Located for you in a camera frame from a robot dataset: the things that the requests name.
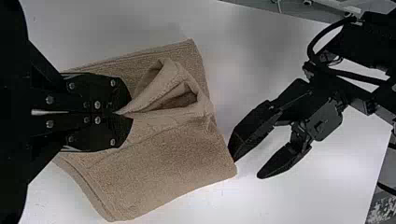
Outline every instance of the black cable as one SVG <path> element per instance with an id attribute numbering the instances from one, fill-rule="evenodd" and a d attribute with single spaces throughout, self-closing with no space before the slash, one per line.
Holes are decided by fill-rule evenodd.
<path id="1" fill-rule="evenodd" d="M 393 189 L 393 188 L 391 188 L 391 187 L 388 187 L 388 186 L 382 184 L 381 182 L 377 182 L 376 185 L 377 185 L 380 189 L 384 190 L 385 192 L 387 192 L 387 193 L 389 193 L 389 194 L 391 194 L 391 195 L 393 195 L 393 196 L 396 196 L 396 189 Z"/>
<path id="2" fill-rule="evenodd" d="M 356 21 L 358 21 L 358 19 L 356 17 L 345 18 L 343 20 L 340 20 L 336 23 L 331 24 L 330 26 L 328 26 L 324 30 L 322 30 L 317 36 L 315 36 L 315 38 L 311 41 L 311 43 L 309 43 L 307 51 L 306 51 L 308 58 L 310 61 L 312 61 L 315 64 L 315 66 L 319 67 L 321 70 L 323 70 L 327 73 L 333 73 L 339 77 L 348 77 L 348 78 L 355 79 L 355 80 L 358 80 L 361 82 L 371 83 L 371 84 L 374 84 L 377 86 L 384 85 L 387 82 L 382 79 L 379 79 L 379 78 L 366 77 L 366 76 L 362 76 L 362 75 L 355 74 L 355 73 L 348 72 L 348 71 L 331 69 L 327 65 L 323 64 L 320 61 L 320 59 L 318 58 L 318 56 L 316 55 L 316 53 L 314 52 L 314 46 L 319 42 L 319 40 L 323 36 L 325 36 L 326 34 L 331 32 L 332 30 L 337 29 L 338 27 L 341 27 L 341 26 L 344 26 L 345 24 L 356 22 Z"/>

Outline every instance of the screw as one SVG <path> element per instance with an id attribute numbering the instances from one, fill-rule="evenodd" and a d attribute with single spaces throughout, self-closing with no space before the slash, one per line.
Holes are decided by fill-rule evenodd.
<path id="1" fill-rule="evenodd" d="M 100 124 L 102 120 L 100 119 L 100 117 L 96 117 L 95 118 L 95 124 Z"/>
<path id="2" fill-rule="evenodd" d="M 47 105 L 52 105 L 53 104 L 53 97 L 52 96 L 47 96 L 46 102 L 47 102 Z"/>
<path id="3" fill-rule="evenodd" d="M 95 102 L 95 109 L 100 109 L 100 106 L 101 106 L 100 102 L 96 101 Z"/>
<path id="4" fill-rule="evenodd" d="M 46 126 L 47 126 L 48 129 L 53 128 L 53 120 L 48 120 L 48 121 L 46 122 Z"/>
<path id="5" fill-rule="evenodd" d="M 72 143 L 72 142 L 74 142 L 74 137 L 73 137 L 73 135 L 70 135 L 68 138 L 67 138 L 67 141 L 69 142 L 69 143 Z"/>
<path id="6" fill-rule="evenodd" d="M 114 147 L 116 145 L 116 139 L 114 139 L 114 138 L 111 139 L 110 140 L 110 145 Z"/>
<path id="7" fill-rule="evenodd" d="M 74 82 L 69 83 L 69 89 L 73 90 L 76 87 L 76 84 Z"/>

